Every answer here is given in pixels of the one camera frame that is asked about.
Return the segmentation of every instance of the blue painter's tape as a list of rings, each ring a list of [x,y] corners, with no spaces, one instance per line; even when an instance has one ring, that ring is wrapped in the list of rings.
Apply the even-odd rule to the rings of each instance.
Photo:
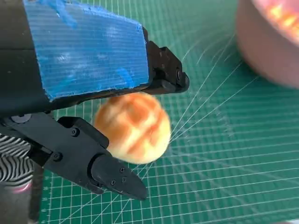
[[[142,25],[104,8],[24,0],[50,101],[149,81]]]

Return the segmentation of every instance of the pink bowl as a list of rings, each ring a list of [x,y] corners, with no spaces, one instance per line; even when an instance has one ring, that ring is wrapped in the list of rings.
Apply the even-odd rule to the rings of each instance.
[[[299,44],[267,17],[273,0],[239,0],[236,35],[245,61],[261,76],[299,88]],[[285,0],[299,14],[299,0]]]

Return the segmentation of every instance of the black metal bracket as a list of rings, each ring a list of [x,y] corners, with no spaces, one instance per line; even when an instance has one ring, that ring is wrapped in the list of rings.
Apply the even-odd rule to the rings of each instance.
[[[190,82],[183,72],[181,61],[167,47],[159,48],[153,41],[149,41],[145,28],[143,33],[152,82],[142,91],[152,95],[185,92]]]
[[[108,189],[138,200],[147,197],[139,177],[106,150],[108,138],[82,118],[55,121],[45,113],[26,114],[2,119],[1,131],[16,131],[31,143],[30,159],[93,193]]]

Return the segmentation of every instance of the screw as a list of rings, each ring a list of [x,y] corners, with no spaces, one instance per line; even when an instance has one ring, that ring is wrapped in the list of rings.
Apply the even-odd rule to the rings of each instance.
[[[61,161],[61,160],[62,160],[62,154],[61,154],[61,153],[54,153],[54,155],[53,155],[53,160],[54,160],[55,162],[59,162],[59,161]]]
[[[73,129],[71,130],[71,135],[72,135],[73,137],[77,137],[79,134],[80,134],[80,130],[79,130],[78,128],[73,128]]]

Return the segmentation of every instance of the diagonal lines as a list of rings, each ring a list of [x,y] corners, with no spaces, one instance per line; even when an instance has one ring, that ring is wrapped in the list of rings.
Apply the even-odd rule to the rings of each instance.
[[[203,52],[201,53],[201,55],[200,55],[199,59],[197,60],[196,64],[199,64],[199,63],[200,63],[200,61],[201,61],[203,55],[204,55],[204,54],[205,54],[211,47],[215,46],[217,43],[219,43],[219,42],[223,41],[224,39],[226,39],[227,36],[229,36],[229,35],[224,35],[223,37],[221,37],[221,38],[215,40],[214,42],[210,43],[210,44],[206,47],[206,49],[203,50]]]
[[[247,86],[249,86],[251,83],[253,83],[254,81],[256,81],[258,79],[258,77],[255,77],[253,80],[251,80],[249,83],[247,83],[246,85],[244,85],[240,90],[238,90],[236,93],[234,93],[233,95],[231,95],[229,98],[227,98],[226,100],[224,100],[221,104],[219,104],[217,107],[215,107],[213,110],[211,110],[209,113],[207,113],[205,116],[203,116],[200,120],[196,121],[193,125],[191,125],[189,128],[187,128],[186,130],[184,130],[181,134],[179,134],[177,137],[175,137],[174,139],[172,139],[170,141],[170,143],[172,143],[174,140],[176,140],[179,136],[181,136],[182,134],[184,134],[185,132],[187,132],[189,129],[191,129],[193,126],[197,125],[200,121],[202,121],[204,118],[206,118],[207,116],[209,116],[211,113],[213,113],[217,108],[221,107],[223,104],[225,104],[227,101],[229,101],[232,97],[234,97],[235,95],[237,95],[239,92],[241,92],[243,89],[245,89]]]
[[[149,166],[149,168],[147,168],[147,171],[145,172],[145,174],[144,174],[144,176],[141,178],[141,180],[143,180],[144,179],[144,177],[146,176],[146,174],[147,174],[147,172],[149,171],[149,169],[151,168],[151,166],[153,165],[153,163]],[[139,173],[138,174],[140,174],[143,170],[144,170],[144,168],[146,168],[146,166],[144,166],[140,171],[139,171]],[[103,209],[103,211],[94,219],[94,221],[92,222],[92,224],[103,214],[103,212],[112,204],[112,202],[114,202],[117,198],[119,197],[119,195],[117,195],[107,206],[106,206],[106,208],[104,208]],[[123,212],[123,210],[124,210],[124,208],[126,207],[126,205],[127,205],[127,203],[125,204],[125,206],[122,208],[122,210],[121,210],[121,212],[119,213],[119,215],[118,215],[118,217],[120,216],[120,214]]]
[[[242,63],[239,63],[233,71],[224,79],[224,81],[216,88],[216,90],[204,101],[203,104],[190,116],[190,118],[177,130],[173,137],[192,119],[192,117],[201,109],[201,107],[217,92],[217,90],[230,78],[230,76],[241,66]]]
[[[221,32],[219,30],[215,31],[215,32],[211,32],[208,33],[207,35],[201,36],[200,39],[198,39],[185,53],[185,55],[182,58],[182,62],[184,62],[185,58],[187,57],[187,55],[190,53],[190,51],[195,48],[200,42],[202,42],[204,39],[208,38],[208,37],[212,37],[215,34],[222,34],[224,29],[221,29]]]
[[[249,203],[249,204],[242,204],[242,205],[235,205],[235,206],[228,206],[228,207],[225,207],[225,208],[219,208],[219,209],[212,209],[211,211],[217,211],[217,210],[227,210],[227,209],[242,209],[244,207],[247,207],[247,206],[252,206],[252,205],[259,205],[259,204],[271,204],[271,203],[274,203],[274,202],[282,202],[282,201],[291,201],[291,200],[298,200],[299,197],[293,197],[293,198],[282,198],[282,199],[277,199],[277,200],[269,200],[269,201],[261,201],[261,202],[257,202],[257,203]],[[186,212],[184,213],[184,215],[192,215],[192,214],[200,214],[200,213],[204,213],[204,212],[207,212],[207,211],[190,211],[190,212]],[[256,216],[256,215],[259,215],[259,214],[262,214],[262,212],[260,213],[255,213],[255,214],[250,214],[248,216]],[[159,219],[159,217],[154,217],[153,219],[150,219],[150,218],[147,218],[147,219],[143,219],[143,220],[137,220],[137,222],[142,222],[142,221],[147,221],[147,220],[155,220],[155,219]],[[219,223],[219,221],[222,221],[222,220],[227,220],[227,219],[230,219],[230,218],[223,218],[221,220],[210,220],[210,221],[206,221],[206,222],[201,222],[201,223]]]
[[[85,207],[86,205],[89,205],[93,200],[95,200],[96,198],[98,198],[100,195],[97,195],[96,197],[94,197],[93,199],[91,199],[90,201],[88,201],[87,203],[85,203],[84,205],[82,205],[80,208],[78,208],[76,211],[74,211],[73,213],[71,213],[67,218],[65,218],[65,219],[63,219],[61,222],[59,222],[59,224],[61,224],[61,223],[63,223],[65,220],[67,220],[67,219],[69,219],[70,217],[72,217],[76,212],[78,212],[78,211],[80,211],[80,210],[82,210],[83,209],[83,207]]]
[[[206,83],[207,79],[209,78],[210,74],[213,72],[214,68],[216,67],[217,63],[219,62],[220,58],[222,57],[222,55],[224,54],[226,48],[229,46],[229,44],[231,43],[231,41],[233,40],[234,35],[230,38],[230,40],[228,41],[228,43],[225,45],[222,53],[220,54],[219,58],[216,60],[214,66],[211,68],[210,72],[208,73],[208,75],[206,76],[205,80],[203,81],[203,83],[201,84],[201,86],[199,87],[199,89],[197,90],[196,94],[194,95],[193,99],[191,100],[190,104],[187,106],[187,108],[185,109],[184,113],[182,114],[182,116],[180,117],[180,119],[177,122],[177,125],[174,127],[174,129],[172,130],[171,134],[174,132],[174,130],[177,128],[177,126],[179,125],[180,121],[182,120],[183,116],[186,114],[187,110],[189,109],[189,107],[192,105],[193,101],[195,100],[195,98],[197,97],[197,95],[199,94],[201,88],[203,87],[203,85]]]
[[[211,30],[218,30],[219,29],[219,26],[215,26],[215,27],[211,27],[210,25],[206,25],[206,26],[201,26],[200,28],[197,28],[195,30],[190,30],[190,31],[187,31],[185,34],[181,35],[178,39],[176,39],[174,42],[172,42],[170,45],[169,45],[169,48],[171,49],[172,47],[174,47],[177,43],[181,42],[183,39],[187,38],[190,34],[193,34],[193,33],[197,33],[199,31],[202,30],[202,28],[209,28]],[[217,34],[218,32],[213,32],[213,33],[208,33],[208,35],[205,35],[205,36],[201,36],[201,37],[209,37],[209,36],[212,36],[214,34]]]
[[[148,171],[149,171],[149,169],[151,168],[152,165],[153,165],[153,162],[152,162],[152,164],[149,166],[149,168],[147,168],[147,171],[145,172],[145,174],[143,175],[143,177],[141,178],[141,180],[143,180],[143,179],[145,178],[145,176],[147,175],[147,173],[148,173]],[[113,222],[113,224],[116,223],[117,219],[119,218],[119,216],[121,215],[121,213],[124,211],[126,205],[127,205],[129,202],[131,202],[131,200],[132,200],[131,198],[128,199],[127,203],[125,203],[125,205],[124,205],[123,208],[121,209],[120,213],[119,213],[118,216],[116,217],[116,219],[115,219],[115,221]]]
[[[178,170],[178,168],[172,163],[171,159],[169,159],[169,158],[167,158],[167,159],[171,162],[171,164],[173,165],[173,168],[176,169],[176,170]],[[188,180],[184,177],[184,175],[182,175],[182,178],[183,178],[184,182],[188,182]],[[195,190],[193,190],[191,188],[190,184],[187,184],[187,186],[191,189],[192,192],[195,193],[196,197],[199,198],[199,201],[203,203],[203,205],[206,208],[206,210],[210,211],[211,210],[210,206],[207,203],[205,203],[204,200],[202,200],[200,198],[199,194]],[[209,213],[209,216],[212,217],[212,219],[217,219],[217,217],[213,213],[211,213],[211,212]]]

